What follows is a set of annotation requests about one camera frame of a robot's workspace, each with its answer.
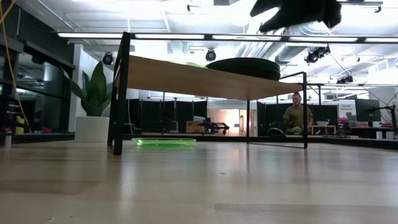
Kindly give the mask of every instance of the cardboard box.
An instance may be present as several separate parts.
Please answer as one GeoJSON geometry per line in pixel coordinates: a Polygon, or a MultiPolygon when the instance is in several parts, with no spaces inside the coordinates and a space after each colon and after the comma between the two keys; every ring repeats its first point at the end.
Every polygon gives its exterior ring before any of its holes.
{"type": "Polygon", "coordinates": [[[200,121],[187,121],[186,123],[187,130],[185,132],[201,134],[202,132],[205,131],[205,127],[199,126],[200,123],[201,123],[200,121]]]}

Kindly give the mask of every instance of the olive shirt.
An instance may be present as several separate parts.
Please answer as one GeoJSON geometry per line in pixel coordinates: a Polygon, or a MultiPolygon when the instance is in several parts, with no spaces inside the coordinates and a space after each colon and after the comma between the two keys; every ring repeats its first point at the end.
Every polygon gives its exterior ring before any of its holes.
{"type": "MultiPolygon", "coordinates": [[[[303,114],[304,114],[304,106],[290,106],[286,109],[284,113],[284,119],[288,121],[292,121],[294,126],[301,127],[303,126],[303,114]]],[[[312,118],[312,112],[310,108],[307,108],[307,121],[312,118]]]]}

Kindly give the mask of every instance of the black round disc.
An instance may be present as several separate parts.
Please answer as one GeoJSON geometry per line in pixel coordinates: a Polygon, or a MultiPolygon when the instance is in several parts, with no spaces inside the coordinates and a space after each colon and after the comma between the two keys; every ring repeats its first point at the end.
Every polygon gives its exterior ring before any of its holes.
{"type": "Polygon", "coordinates": [[[280,78],[279,65],[262,58],[229,58],[212,62],[206,68],[276,81],[280,78]]]}

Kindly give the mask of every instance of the man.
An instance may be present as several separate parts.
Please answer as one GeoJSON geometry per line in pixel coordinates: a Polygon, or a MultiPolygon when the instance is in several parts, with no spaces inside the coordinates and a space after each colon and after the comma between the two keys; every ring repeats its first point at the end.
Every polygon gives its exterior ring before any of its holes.
{"type": "MultiPolygon", "coordinates": [[[[303,114],[304,106],[301,105],[301,96],[299,93],[295,92],[293,94],[293,105],[286,109],[283,119],[293,122],[295,127],[301,127],[303,129],[303,114]]],[[[310,127],[313,124],[313,116],[309,108],[307,108],[307,121],[308,127],[310,127]]]]}

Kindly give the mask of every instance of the white planter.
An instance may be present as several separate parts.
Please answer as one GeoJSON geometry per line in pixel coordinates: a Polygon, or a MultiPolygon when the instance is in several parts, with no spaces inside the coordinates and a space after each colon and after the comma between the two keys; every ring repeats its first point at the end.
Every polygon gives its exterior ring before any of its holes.
{"type": "Polygon", "coordinates": [[[107,142],[109,118],[79,116],[76,118],[75,140],[79,142],[107,142]]]}

